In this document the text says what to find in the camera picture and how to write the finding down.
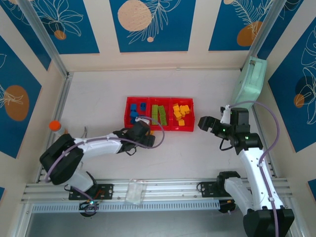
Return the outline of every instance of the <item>green block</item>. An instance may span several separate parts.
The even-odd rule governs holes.
[[[152,105],[152,118],[158,121],[158,105]],[[152,121],[152,125],[158,125],[158,123]]]
[[[158,121],[158,115],[152,115],[152,118]],[[158,123],[152,121],[152,125],[158,125]]]
[[[163,105],[158,106],[158,111],[159,111],[160,115],[163,115],[163,116],[166,115],[166,111],[164,110],[164,106]]]
[[[158,114],[158,105],[153,105],[152,106],[152,115],[157,115]]]
[[[166,116],[160,115],[160,123],[162,126],[167,126]]]

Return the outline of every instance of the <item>yellow block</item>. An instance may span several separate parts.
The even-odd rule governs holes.
[[[173,114],[176,116],[176,119],[177,119],[177,120],[179,120],[179,119],[182,118],[182,115],[180,114],[179,111],[175,111],[175,112],[173,112]]]
[[[179,126],[184,126],[184,120],[183,119],[180,119],[178,122],[179,122]]]
[[[173,105],[173,111],[174,111],[174,112],[180,111],[180,108],[179,108],[179,105],[178,105],[178,104]]]
[[[184,105],[181,107],[183,109],[183,111],[186,113],[186,115],[190,112],[190,108],[188,105]]]
[[[186,112],[185,112],[184,107],[182,105],[180,106],[180,113],[181,113],[183,118],[186,116]]]

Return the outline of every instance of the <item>blue block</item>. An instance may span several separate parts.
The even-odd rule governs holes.
[[[135,111],[131,111],[131,112],[130,112],[130,117],[131,117],[131,118],[136,118],[136,117],[138,117],[138,113],[135,112]]]
[[[141,103],[140,104],[140,110],[141,111],[146,111],[146,103]]]
[[[136,111],[137,110],[137,105],[136,104],[131,104],[130,105],[130,110],[131,111]]]

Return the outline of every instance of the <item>black mounting bracket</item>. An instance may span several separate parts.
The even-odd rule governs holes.
[[[94,200],[111,200],[113,196],[113,184],[97,184]],[[72,187],[69,191],[69,200],[87,200],[87,197],[77,192]]]
[[[240,175],[236,171],[220,172],[216,178],[216,182],[201,182],[201,193],[203,198],[221,198],[230,197],[230,194],[225,191],[225,179],[237,177]]]

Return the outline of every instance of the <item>small cube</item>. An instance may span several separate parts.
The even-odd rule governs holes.
[[[131,104],[130,105],[130,110],[131,111],[136,111],[137,110],[137,105],[136,104]]]
[[[183,118],[186,116],[186,112],[184,111],[184,108],[182,105],[180,106],[180,113]]]
[[[180,108],[179,108],[179,105],[178,105],[178,104],[174,104],[174,105],[173,105],[173,111],[174,111],[174,112],[180,111]]]
[[[184,105],[184,106],[182,107],[182,109],[183,109],[183,111],[186,113],[186,115],[187,115],[188,113],[190,113],[190,108],[189,108],[188,105]]]
[[[160,114],[160,115],[163,115],[163,116],[166,115],[166,112],[165,112],[165,110],[164,110],[164,106],[163,106],[163,105],[158,106],[158,111],[159,111],[159,114]]]
[[[140,110],[141,111],[146,111],[146,103],[141,103],[140,104]]]
[[[179,111],[175,111],[173,114],[176,116],[177,120],[180,120],[182,118],[182,115]]]
[[[180,119],[178,122],[179,122],[179,126],[184,126],[185,125],[183,119]]]
[[[136,111],[132,111],[132,112],[130,112],[130,117],[136,118],[136,117],[138,117],[138,113]]]

